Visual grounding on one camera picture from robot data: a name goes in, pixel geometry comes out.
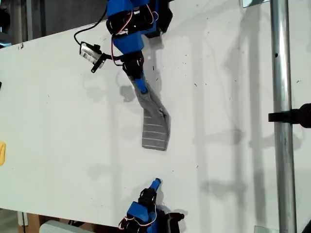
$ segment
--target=red wire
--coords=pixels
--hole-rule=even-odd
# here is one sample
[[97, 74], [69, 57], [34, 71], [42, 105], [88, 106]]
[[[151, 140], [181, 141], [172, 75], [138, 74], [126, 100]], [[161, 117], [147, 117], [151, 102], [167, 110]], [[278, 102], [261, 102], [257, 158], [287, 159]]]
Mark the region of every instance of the red wire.
[[151, 14], [151, 17], [152, 17], [152, 22], [150, 24], [153, 24], [154, 23], [154, 14], [152, 13], [150, 7], [148, 4], [146, 4], [146, 6], [148, 7], [148, 10], [150, 11], [150, 14]]
[[[154, 22], [154, 14], [153, 12], [151, 11], [150, 7], [148, 4], [146, 4], [146, 6], [148, 7], [149, 11], [150, 11], [150, 14], [151, 14], [151, 17], [152, 17], [152, 22], [150, 24], [153, 24]], [[154, 13], [157, 14], [157, 20], [159, 19], [159, 15], [157, 12], [154, 11]], [[131, 15], [130, 17], [128, 18], [128, 20], [125, 22], [125, 24], [121, 27], [121, 29], [116, 33], [116, 35], [118, 35], [120, 32], [122, 32], [122, 30], [128, 25], [128, 23], [131, 21], [132, 19], [132, 16], [133, 16], [133, 12], [131, 12]], [[111, 59], [113, 61], [113, 63], [116, 65], [116, 66], [119, 66], [121, 67], [122, 64], [117, 64], [116, 61], [113, 59], [113, 36], [114, 34], [111, 35]]]

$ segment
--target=black cable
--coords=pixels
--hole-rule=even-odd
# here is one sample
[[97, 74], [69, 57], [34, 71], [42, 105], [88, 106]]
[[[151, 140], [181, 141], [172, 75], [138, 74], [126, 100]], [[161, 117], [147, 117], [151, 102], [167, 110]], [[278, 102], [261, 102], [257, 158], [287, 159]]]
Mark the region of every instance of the black cable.
[[75, 226], [75, 227], [81, 227], [83, 224], [84, 224], [84, 222], [75, 221], [75, 222], [73, 222], [72, 225]]
[[102, 22], [102, 20], [104, 19], [104, 17], [105, 17], [105, 15], [106, 15], [106, 13], [107, 13], [107, 5], [106, 5], [106, 8], [105, 8], [105, 12], [104, 12], [104, 14], [103, 14], [103, 16], [100, 18], [100, 20], [98, 20], [97, 21], [97, 23], [95, 23], [92, 27], [89, 27], [89, 28], [86, 28], [86, 29], [83, 29], [83, 30], [80, 30], [80, 31], [78, 31], [78, 32], [76, 32], [75, 34], [74, 34], [74, 40], [78, 43], [78, 45], [80, 45], [81, 46], [81, 43], [77, 40], [77, 38], [76, 38], [76, 36], [77, 36], [77, 34], [79, 34], [79, 33], [82, 33], [82, 32], [85, 32], [85, 31], [88, 31], [88, 30], [91, 30], [91, 29], [93, 29], [93, 28], [95, 28], [98, 24], [100, 24], [100, 22]]
[[22, 214], [22, 216], [23, 216], [23, 230], [24, 230], [24, 233], [26, 233], [24, 212], [22, 212], [21, 214]]

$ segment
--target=metal frame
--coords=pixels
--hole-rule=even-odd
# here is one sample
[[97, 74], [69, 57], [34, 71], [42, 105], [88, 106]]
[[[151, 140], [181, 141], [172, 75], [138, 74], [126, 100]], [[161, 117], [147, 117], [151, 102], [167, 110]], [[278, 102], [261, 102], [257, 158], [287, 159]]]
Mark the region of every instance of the metal frame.
[[[292, 109], [288, 0], [271, 0], [274, 112]], [[296, 233], [293, 126], [275, 123], [279, 229]]]

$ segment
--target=wooden floor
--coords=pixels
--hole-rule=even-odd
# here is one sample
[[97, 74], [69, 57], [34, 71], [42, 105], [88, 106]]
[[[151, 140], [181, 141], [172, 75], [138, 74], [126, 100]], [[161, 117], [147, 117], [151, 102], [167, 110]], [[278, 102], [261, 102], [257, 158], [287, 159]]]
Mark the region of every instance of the wooden floor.
[[[24, 232], [24, 228], [19, 226], [18, 233], [39, 233], [40, 226], [49, 220], [55, 220], [55, 221], [63, 222], [66, 224], [68, 224], [69, 222], [68, 219], [59, 219], [59, 218], [54, 218], [54, 217], [38, 216], [38, 215], [33, 215], [33, 214], [27, 214], [27, 218], [28, 218], [28, 226], [25, 226], [25, 232]], [[95, 232], [95, 233], [120, 232], [118, 228], [91, 224], [91, 223], [85, 223], [80, 228], [90, 231], [90, 232]]]

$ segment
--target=black clamp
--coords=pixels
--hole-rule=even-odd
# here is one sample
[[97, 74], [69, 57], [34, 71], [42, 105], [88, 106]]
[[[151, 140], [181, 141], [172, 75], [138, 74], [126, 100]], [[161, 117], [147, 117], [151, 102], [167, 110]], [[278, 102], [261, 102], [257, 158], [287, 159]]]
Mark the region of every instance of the black clamp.
[[304, 128], [311, 128], [311, 103], [302, 105], [300, 109], [270, 113], [269, 122], [300, 124]]
[[156, 191], [153, 188], [145, 188], [140, 193], [138, 203], [146, 206], [148, 211], [154, 211], [156, 202]]

